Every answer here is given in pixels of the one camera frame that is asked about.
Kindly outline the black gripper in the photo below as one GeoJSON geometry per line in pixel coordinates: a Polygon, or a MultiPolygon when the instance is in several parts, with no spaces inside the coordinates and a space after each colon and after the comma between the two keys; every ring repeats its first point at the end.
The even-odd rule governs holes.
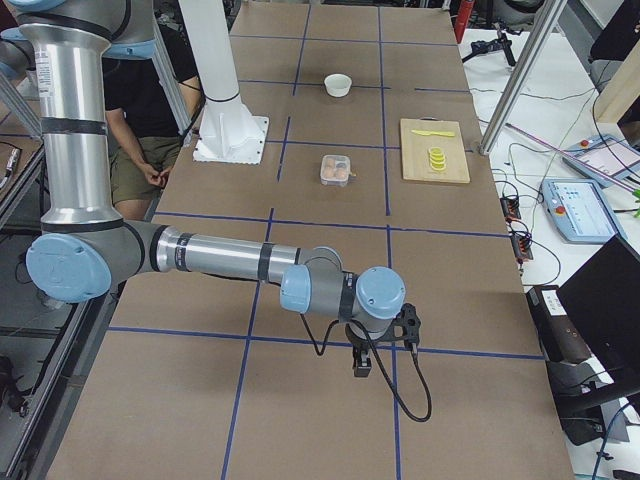
{"type": "Polygon", "coordinates": [[[372,354],[376,360],[379,359],[377,341],[373,340],[369,334],[364,331],[361,332],[361,335],[358,335],[356,329],[351,324],[346,325],[345,333],[352,345],[352,369],[354,376],[368,377],[372,369],[369,355],[372,354]]]}

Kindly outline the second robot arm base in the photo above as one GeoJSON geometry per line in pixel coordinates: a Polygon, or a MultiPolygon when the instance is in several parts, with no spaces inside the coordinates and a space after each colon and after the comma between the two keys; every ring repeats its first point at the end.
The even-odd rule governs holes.
{"type": "Polygon", "coordinates": [[[27,100],[38,100],[34,48],[17,27],[1,32],[1,72],[18,81],[18,91],[27,100]]]}

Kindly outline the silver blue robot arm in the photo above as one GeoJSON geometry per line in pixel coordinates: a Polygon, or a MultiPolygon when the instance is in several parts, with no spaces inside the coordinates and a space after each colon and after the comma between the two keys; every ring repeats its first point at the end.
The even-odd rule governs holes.
{"type": "Polygon", "coordinates": [[[34,50],[51,206],[26,265],[49,296],[81,303],[137,274],[179,270],[279,287],[281,306],[343,324],[354,372],[381,360],[382,342],[419,343],[419,321],[393,270],[343,269],[329,247],[297,247],[184,233],[127,220],[111,199],[102,58],[148,59],[159,43],[148,1],[19,1],[34,50]]]}

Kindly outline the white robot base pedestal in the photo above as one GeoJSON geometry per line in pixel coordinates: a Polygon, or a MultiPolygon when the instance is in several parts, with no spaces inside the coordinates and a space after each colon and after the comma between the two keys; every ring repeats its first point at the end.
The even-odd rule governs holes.
{"type": "Polygon", "coordinates": [[[205,96],[194,159],[256,165],[269,119],[252,115],[242,101],[223,3],[185,0],[179,5],[205,96]]]}

